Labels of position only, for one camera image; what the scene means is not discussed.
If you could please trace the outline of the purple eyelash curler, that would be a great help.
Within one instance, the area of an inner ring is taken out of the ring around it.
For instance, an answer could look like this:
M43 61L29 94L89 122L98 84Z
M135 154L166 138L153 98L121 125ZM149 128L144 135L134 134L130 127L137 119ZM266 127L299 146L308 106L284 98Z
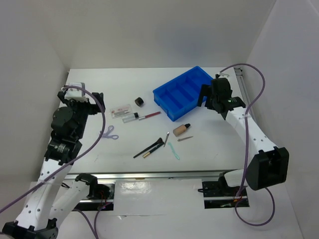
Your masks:
M108 126L107 131L102 133L101 138L117 140L119 138L119 136L116 134L112 134L114 129L115 129L115 127L113 125Z

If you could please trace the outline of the beige foundation bottle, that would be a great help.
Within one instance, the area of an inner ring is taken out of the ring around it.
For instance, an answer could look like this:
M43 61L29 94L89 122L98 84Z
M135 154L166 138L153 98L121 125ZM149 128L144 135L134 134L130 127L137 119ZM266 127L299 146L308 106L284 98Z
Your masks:
M187 123L187 124L182 124L180 125L179 127L175 128L173 130L173 134L178 137L180 136L181 134L183 134L184 132L186 132L188 130L188 128L190 127L190 124Z

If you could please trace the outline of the metal tweezers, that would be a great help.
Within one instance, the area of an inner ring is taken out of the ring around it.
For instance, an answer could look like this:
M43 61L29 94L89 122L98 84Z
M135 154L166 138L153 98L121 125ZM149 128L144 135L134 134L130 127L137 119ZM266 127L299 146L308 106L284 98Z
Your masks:
M193 136L188 136L188 137L184 137L184 138L179 138L177 141L178 141L178 142L181 142L181 141L184 141L184 140L187 140L187 139L190 139L190 138L193 138Z

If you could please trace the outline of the clear tube black cap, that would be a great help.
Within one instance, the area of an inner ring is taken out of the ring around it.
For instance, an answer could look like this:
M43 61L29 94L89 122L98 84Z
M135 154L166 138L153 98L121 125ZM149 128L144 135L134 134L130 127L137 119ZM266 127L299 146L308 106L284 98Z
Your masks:
M122 121L123 121L123 123L128 123L128 122L134 121L138 118L139 118L138 113L131 113L131 114L127 114L127 115L123 116Z

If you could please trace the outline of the silver small tool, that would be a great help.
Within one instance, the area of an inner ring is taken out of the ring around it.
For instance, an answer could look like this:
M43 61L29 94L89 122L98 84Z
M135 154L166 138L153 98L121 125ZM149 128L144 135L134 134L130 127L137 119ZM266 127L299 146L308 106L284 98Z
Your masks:
M165 147L167 141L168 141L168 138L169 138L169 132L166 133L166 137L165 137L165 140L164 140L164 144L163 144L163 147Z

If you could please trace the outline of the small black round jar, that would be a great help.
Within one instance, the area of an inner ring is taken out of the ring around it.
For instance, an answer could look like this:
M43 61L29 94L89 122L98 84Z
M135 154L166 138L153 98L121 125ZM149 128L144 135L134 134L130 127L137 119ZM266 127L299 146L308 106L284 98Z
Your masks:
M142 107L144 105L144 100L141 97L138 97L138 98L135 99L135 104L138 107Z

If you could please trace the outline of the red lip gloss tube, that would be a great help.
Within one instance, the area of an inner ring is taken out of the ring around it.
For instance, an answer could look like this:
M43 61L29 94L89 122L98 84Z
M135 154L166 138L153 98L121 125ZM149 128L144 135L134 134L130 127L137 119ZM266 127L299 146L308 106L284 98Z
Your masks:
M142 117L139 117L138 120L145 120L145 119L148 119L148 118L151 118L151 117L154 117L154 116L157 116L161 114L161 112L155 112L155 113L151 113L151 114L148 114L148 115L145 115L145 116L142 116Z

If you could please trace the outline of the teal plastic applicator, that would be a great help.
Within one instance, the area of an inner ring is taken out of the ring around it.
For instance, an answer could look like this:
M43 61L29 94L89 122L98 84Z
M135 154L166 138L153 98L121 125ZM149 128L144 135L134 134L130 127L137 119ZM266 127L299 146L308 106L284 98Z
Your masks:
M168 144L168 146L170 147L170 149L171 149L171 151L172 151L174 157L175 157L177 160L180 160L180 157L179 157L179 155L176 153L176 151L175 151L175 149L174 149L172 143L171 143L171 142L168 142L167 144Z

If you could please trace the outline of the green gold mascara pencil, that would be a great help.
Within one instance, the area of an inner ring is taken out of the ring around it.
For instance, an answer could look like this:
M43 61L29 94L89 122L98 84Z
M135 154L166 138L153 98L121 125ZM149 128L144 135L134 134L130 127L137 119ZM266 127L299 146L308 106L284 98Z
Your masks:
M152 148L149 152L147 152L146 154L143 155L143 158L148 157L150 154L152 154L154 151L156 151L157 149L159 149L160 147L162 147L164 145L164 143L160 143L157 146L155 146L154 148Z

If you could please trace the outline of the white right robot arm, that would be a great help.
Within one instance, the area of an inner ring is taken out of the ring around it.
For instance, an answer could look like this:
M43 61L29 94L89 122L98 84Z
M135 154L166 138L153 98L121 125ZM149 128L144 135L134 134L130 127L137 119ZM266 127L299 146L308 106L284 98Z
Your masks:
M287 179L289 152L277 147L253 120L240 97L233 97L226 78L202 85L197 105L219 113L245 143L244 168L220 174L217 189L229 195L235 187L254 191L284 183Z

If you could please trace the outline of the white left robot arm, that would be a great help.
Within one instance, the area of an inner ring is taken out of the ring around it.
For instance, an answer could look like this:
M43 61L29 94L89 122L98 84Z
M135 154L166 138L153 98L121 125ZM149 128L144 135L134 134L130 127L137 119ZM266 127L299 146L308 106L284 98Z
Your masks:
M105 202L110 188L99 184L98 178L81 173L59 199L56 198L65 176L78 158L89 115L104 114L104 96L91 93L95 103L79 93L68 96L60 91L58 98L65 105L52 116L51 140L44 155L44 162L37 184L19 198L29 197L23 210L12 222L7 222L1 233L11 239L55 239L62 222L78 203L84 199Z

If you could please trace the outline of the clear false eyelash case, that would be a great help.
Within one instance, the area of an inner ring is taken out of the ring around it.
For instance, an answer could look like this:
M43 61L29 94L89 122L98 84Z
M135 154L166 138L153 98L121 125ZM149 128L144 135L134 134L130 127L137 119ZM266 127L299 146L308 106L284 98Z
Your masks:
M117 106L114 108L110 109L111 117L118 118L118 117L123 117L128 114L131 114L133 112L132 107L130 104L122 105L122 106Z

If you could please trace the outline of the aluminium front rail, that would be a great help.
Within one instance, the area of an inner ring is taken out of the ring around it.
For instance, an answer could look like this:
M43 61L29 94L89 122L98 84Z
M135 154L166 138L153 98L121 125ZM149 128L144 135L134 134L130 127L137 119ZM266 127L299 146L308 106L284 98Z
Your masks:
M209 171L169 171L169 172L131 172L131 173L90 173L104 181L119 180L161 180L161 179L204 179L215 180L221 173L230 170L209 170Z

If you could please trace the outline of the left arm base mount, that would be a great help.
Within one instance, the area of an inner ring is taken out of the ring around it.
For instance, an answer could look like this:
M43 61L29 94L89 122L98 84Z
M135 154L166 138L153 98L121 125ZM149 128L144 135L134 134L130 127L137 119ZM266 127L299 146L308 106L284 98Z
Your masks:
M99 183L92 197L84 197L75 209L83 212L112 211L114 209L115 182Z

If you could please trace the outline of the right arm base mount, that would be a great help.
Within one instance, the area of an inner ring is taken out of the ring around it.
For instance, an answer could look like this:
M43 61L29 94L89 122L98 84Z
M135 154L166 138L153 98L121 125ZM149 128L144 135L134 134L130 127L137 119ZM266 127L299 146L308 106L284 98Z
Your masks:
M218 181L202 181L197 191L203 195L205 209L250 207L247 191L244 189L236 196L239 187L228 187L223 179Z

